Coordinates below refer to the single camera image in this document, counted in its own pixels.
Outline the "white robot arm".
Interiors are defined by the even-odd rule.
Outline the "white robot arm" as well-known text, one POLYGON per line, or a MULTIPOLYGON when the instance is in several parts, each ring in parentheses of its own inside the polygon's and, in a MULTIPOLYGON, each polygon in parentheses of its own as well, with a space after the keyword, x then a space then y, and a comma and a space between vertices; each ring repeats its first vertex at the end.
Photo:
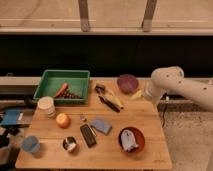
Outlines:
POLYGON ((135 99, 143 97, 156 103, 169 91, 213 112, 213 85, 185 78, 183 69, 178 66, 155 69, 144 89, 133 97, 135 99))

